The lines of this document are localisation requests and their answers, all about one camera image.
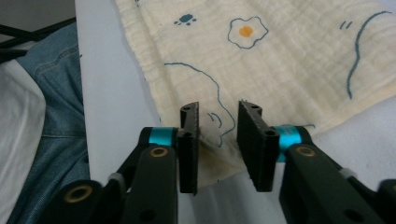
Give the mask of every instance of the blue jeans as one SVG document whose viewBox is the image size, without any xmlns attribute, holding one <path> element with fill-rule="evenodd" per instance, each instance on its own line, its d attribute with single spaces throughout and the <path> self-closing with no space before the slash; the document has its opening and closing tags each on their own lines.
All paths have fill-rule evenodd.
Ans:
<svg viewBox="0 0 396 224">
<path fill-rule="evenodd" d="M 43 91 L 47 103 L 33 166 L 7 222 L 25 224 L 36 223 L 64 185 L 90 178 L 77 26 L 55 32 L 17 61 Z"/>
</svg>

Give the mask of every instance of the white shirt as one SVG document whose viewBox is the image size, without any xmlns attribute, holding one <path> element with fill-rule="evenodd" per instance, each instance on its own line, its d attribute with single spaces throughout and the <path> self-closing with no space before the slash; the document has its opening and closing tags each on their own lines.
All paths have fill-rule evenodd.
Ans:
<svg viewBox="0 0 396 224">
<path fill-rule="evenodd" d="M 0 223 L 6 223 L 40 141 L 46 102 L 15 61 L 0 64 Z"/>
</svg>

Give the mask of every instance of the white fabric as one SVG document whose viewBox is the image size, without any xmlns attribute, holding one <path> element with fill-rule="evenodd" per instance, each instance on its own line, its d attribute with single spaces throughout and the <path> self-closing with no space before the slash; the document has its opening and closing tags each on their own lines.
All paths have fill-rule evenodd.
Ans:
<svg viewBox="0 0 396 224">
<path fill-rule="evenodd" d="M 244 168 L 238 100 L 321 133 L 396 93 L 396 19 L 376 2 L 117 3 L 163 125 L 200 102 L 200 186 Z"/>
<path fill-rule="evenodd" d="M 43 93 L 15 61 L 0 64 L 0 223 L 6 223 L 32 166 L 44 124 Z"/>
</svg>

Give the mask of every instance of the cloth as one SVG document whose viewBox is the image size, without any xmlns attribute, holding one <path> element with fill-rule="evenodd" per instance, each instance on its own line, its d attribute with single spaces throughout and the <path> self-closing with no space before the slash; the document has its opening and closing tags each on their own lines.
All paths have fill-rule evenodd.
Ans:
<svg viewBox="0 0 396 224">
<path fill-rule="evenodd" d="M 239 100 L 316 134 L 396 93 L 396 18 L 375 1 L 116 2 L 163 125 L 200 103 L 199 186 L 245 168 Z"/>
<path fill-rule="evenodd" d="M 90 178 L 76 25 L 50 35 L 17 61 L 42 90 L 47 107 L 35 160 L 7 223 L 36 223 L 59 189 Z"/>
<path fill-rule="evenodd" d="M 32 166 L 46 101 L 15 61 L 0 64 L 0 223 L 6 223 Z"/>
</svg>

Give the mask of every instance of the white table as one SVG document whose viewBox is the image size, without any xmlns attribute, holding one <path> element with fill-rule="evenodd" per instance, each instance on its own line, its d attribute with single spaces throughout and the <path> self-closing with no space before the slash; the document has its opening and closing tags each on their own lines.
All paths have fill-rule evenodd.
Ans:
<svg viewBox="0 0 396 224">
<path fill-rule="evenodd" d="M 396 8 L 395 1 L 382 2 Z M 141 129 L 161 124 L 115 2 L 78 0 L 76 8 L 91 175 L 105 184 L 135 147 Z M 396 178 L 395 112 L 393 97 L 314 136 L 314 142 L 376 189 L 380 180 Z M 272 193 L 255 192 L 244 172 L 199 189 L 195 197 L 180 194 L 179 223 L 286 223 L 277 200 L 283 168 L 276 167 Z"/>
</svg>

